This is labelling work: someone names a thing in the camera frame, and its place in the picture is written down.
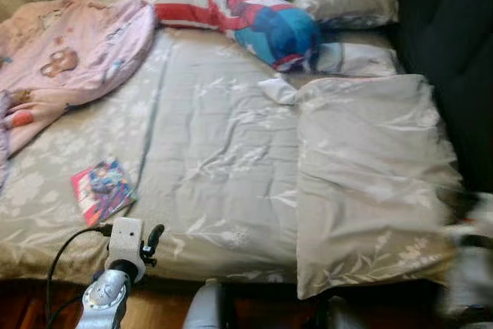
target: blurry object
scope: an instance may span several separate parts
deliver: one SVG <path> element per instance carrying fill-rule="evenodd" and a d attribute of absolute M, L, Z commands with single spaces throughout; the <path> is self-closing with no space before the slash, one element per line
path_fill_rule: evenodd
<path fill-rule="evenodd" d="M 474 209 L 464 222 L 448 228 L 458 252 L 440 307 L 451 325 L 471 329 L 493 327 L 493 194 L 474 196 Z"/>
<path fill-rule="evenodd" d="M 334 296 L 323 302 L 306 329 L 367 329 L 345 299 Z"/>

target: bedsheet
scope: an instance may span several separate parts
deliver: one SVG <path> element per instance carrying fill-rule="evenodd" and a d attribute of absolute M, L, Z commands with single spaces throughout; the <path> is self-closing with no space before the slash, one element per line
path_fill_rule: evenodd
<path fill-rule="evenodd" d="M 137 186 L 130 217 L 164 223 L 150 274 L 296 279 L 296 114 L 257 88 L 272 70 L 224 35 L 160 29 L 121 88 L 52 124 L 16 155 L 0 197 L 0 278 L 44 278 L 84 227 L 70 176 L 117 156 Z M 88 283 L 107 239 L 87 233 L 56 279 Z"/>

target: white plastic part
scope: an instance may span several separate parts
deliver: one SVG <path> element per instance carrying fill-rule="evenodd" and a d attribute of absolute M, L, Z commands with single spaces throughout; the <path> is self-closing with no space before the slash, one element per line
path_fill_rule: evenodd
<path fill-rule="evenodd" d="M 109 240 L 109 256 L 105 268 L 116 260 L 127 260 L 137 266 L 138 274 L 134 283 L 138 282 L 146 272 L 146 265 L 140 258 L 140 243 L 142 241 L 144 223 L 141 220 L 119 217 L 113 224 Z"/>

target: pink blanket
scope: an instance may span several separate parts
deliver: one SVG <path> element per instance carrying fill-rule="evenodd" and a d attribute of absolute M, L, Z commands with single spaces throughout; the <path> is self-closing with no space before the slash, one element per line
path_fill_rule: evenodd
<path fill-rule="evenodd" d="M 24 5 L 0 24 L 0 188 L 9 156 L 137 70 L 155 18 L 147 0 L 56 0 Z"/>

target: white cloth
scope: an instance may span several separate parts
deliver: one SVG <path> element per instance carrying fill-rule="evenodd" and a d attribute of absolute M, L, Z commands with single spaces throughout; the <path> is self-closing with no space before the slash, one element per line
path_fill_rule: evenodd
<path fill-rule="evenodd" d="M 262 89 L 262 92 L 274 102 L 289 106 L 294 105 L 296 103 L 297 90 L 280 77 L 279 74 L 276 74 L 275 76 L 276 77 L 273 79 L 258 82 L 258 86 Z"/>

